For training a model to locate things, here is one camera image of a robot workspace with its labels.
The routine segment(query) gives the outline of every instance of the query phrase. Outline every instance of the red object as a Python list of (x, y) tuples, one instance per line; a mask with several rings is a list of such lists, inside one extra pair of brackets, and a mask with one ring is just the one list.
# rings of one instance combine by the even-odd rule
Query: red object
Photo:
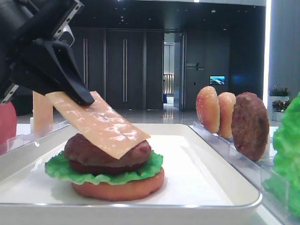
[(0, 155), (7, 152), (7, 140), (16, 136), (17, 115), (12, 103), (0, 105)]

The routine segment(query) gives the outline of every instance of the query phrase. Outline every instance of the bottom bun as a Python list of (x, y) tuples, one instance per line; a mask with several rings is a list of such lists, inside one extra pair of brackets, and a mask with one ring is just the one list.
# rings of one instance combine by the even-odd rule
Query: bottom bun
[(165, 180), (164, 169), (155, 176), (143, 180), (133, 180), (126, 184), (110, 185), (100, 183), (94, 185), (85, 182), (81, 185), (72, 183), (77, 193), (86, 197), (107, 201), (131, 201), (145, 198), (161, 188)]

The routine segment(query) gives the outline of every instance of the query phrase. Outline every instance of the screen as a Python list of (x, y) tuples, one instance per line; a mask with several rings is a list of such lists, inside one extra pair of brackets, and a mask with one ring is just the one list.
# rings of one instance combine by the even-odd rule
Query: screen
[(210, 76), (210, 85), (224, 85), (225, 77), (224, 76)]

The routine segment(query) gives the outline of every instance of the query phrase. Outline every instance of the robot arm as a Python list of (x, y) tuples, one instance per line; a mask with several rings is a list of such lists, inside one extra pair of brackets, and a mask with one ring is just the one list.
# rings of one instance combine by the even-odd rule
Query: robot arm
[(94, 102), (70, 47), (68, 23), (82, 6), (79, 0), (0, 0), (0, 104), (18, 86), (42, 95), (64, 91), (79, 105)]

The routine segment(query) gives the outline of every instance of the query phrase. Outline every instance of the white tray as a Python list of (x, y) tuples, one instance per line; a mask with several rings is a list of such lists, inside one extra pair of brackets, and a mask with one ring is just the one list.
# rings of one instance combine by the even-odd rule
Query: white tray
[(77, 131), (67, 126), (0, 157), (1, 224), (246, 225), (262, 194), (190, 127), (136, 124), (164, 155), (165, 183), (143, 200), (104, 202), (52, 179), (45, 162)]

